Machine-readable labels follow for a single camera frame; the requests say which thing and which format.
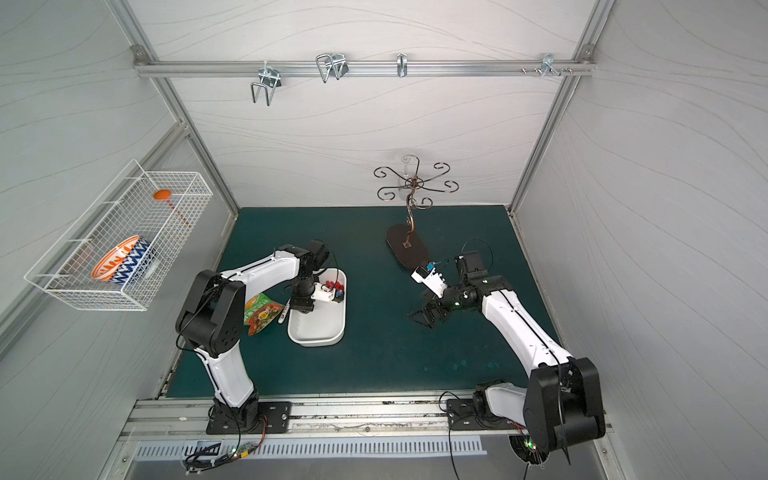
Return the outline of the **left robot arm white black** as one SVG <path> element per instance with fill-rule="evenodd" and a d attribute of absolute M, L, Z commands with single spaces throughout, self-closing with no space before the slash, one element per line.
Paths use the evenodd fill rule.
<path fill-rule="evenodd" d="M 242 409 L 258 400 L 239 347 L 246 301 L 289 282 L 289 307 L 313 313 L 316 302 L 334 298 L 319 292 L 319 275 L 329 255 L 321 241 L 308 248 L 288 244 L 246 266 L 221 273 L 204 270 L 195 277 L 175 329 L 203 362 L 219 403 Z"/>

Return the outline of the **white plastic storage box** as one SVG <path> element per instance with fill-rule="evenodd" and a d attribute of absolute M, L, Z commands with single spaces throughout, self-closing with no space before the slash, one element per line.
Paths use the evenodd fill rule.
<path fill-rule="evenodd" d="M 341 303 L 315 301 L 309 314 L 290 310 L 287 333 L 303 347 L 323 347 L 338 343 L 346 327 L 347 276 L 343 270 L 328 268 L 316 275 L 316 282 L 338 281 L 344 285 L 345 300 Z"/>

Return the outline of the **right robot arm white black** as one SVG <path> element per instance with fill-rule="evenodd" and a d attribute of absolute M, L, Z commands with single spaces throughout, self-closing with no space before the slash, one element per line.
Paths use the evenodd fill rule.
<path fill-rule="evenodd" d="M 488 272 L 478 252 L 458 255 L 455 264 L 455 285 L 432 263 L 416 267 L 411 278 L 426 287 L 425 303 L 410 318 L 432 328 L 451 312 L 475 309 L 499 331 L 528 377 L 525 387 L 511 382 L 483 387 L 475 395 L 477 408 L 523 427 L 541 453 L 602 438 L 606 421 L 595 364 L 557 343 L 525 309 L 512 284 Z"/>

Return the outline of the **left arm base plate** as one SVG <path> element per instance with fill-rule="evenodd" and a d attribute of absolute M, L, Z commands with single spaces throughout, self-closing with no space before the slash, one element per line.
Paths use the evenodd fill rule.
<path fill-rule="evenodd" d="M 284 434 L 288 430 L 292 406 L 289 401 L 252 401 L 241 407 L 231 407 L 215 400 L 209 410 L 205 432 L 208 435 L 246 435 L 262 431 Z"/>

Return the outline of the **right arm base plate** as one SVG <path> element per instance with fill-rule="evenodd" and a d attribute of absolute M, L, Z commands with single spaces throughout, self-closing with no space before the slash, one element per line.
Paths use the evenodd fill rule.
<path fill-rule="evenodd" d="M 449 398 L 442 406 L 452 431 L 511 431 L 517 434 L 527 432 L 525 427 L 513 420 L 479 410 L 472 400 Z"/>

